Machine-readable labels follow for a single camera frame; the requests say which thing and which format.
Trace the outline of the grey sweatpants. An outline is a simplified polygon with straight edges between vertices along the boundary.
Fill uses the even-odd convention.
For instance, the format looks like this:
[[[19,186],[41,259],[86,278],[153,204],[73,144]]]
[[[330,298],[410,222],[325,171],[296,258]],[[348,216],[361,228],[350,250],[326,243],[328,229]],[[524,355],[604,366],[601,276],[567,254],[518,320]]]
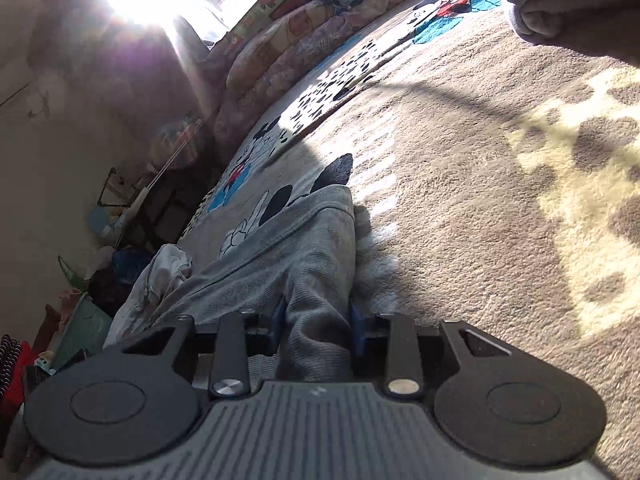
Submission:
[[[277,354],[250,359],[250,378],[346,382],[356,235],[352,193],[329,185],[284,208],[165,297],[158,322],[209,324],[231,311],[286,305]]]

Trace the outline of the stack of colourful clothes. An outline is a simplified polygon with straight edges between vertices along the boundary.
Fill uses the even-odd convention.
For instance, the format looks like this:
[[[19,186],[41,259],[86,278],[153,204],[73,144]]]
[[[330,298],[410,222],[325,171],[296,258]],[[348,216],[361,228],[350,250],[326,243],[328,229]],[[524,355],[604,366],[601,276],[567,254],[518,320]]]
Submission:
[[[35,362],[37,353],[27,341],[18,341],[8,334],[1,337],[1,419],[9,422],[24,400],[22,375],[26,366]]]

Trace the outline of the white folded garment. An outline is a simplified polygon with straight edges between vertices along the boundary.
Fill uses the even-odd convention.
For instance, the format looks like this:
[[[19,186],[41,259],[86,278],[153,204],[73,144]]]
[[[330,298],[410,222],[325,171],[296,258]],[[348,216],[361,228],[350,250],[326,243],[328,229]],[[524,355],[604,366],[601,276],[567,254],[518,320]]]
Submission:
[[[191,257],[174,244],[165,244],[134,282],[134,287],[116,312],[103,348],[150,328],[160,317],[160,304],[192,274]]]

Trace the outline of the cluttered dark side table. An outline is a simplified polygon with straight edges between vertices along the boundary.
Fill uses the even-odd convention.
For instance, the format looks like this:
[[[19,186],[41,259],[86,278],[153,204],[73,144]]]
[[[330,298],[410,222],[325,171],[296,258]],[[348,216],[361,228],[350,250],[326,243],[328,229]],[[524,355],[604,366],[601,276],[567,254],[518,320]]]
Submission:
[[[102,246],[155,252],[175,243],[213,183],[219,168],[210,120],[188,116],[160,130],[149,165],[129,183],[111,168],[96,206],[86,215],[91,234]]]

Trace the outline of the Mickey Mouse brown blanket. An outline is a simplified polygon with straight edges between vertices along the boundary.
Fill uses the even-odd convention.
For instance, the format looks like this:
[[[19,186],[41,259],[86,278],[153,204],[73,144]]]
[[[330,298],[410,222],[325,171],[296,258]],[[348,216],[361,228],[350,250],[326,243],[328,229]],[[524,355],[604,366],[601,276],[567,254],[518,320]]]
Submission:
[[[639,474],[639,6],[534,46],[500,0],[398,6],[260,116],[181,237],[202,268],[341,162],[354,296],[469,322],[584,378]]]

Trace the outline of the pink floral quilt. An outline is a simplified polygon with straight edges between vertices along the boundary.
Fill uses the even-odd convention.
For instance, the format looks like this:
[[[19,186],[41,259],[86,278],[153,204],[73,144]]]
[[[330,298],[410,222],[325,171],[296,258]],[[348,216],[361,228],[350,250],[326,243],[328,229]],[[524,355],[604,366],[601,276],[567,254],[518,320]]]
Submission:
[[[288,48],[270,69],[255,82],[242,98],[234,98],[226,89],[221,92],[217,115],[213,121],[213,137],[218,153],[228,162],[260,116],[306,73],[386,12],[406,0],[362,0],[354,6],[336,8],[332,18]]]

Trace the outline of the yellow orange cartoon pillow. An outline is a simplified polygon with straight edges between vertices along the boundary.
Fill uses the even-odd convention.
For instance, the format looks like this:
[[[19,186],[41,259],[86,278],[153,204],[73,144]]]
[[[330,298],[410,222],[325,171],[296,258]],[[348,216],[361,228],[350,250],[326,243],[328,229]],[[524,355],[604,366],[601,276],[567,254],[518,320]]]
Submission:
[[[242,98],[288,48],[296,46],[334,13],[334,6],[312,0],[258,32],[232,63],[226,89],[234,98]]]

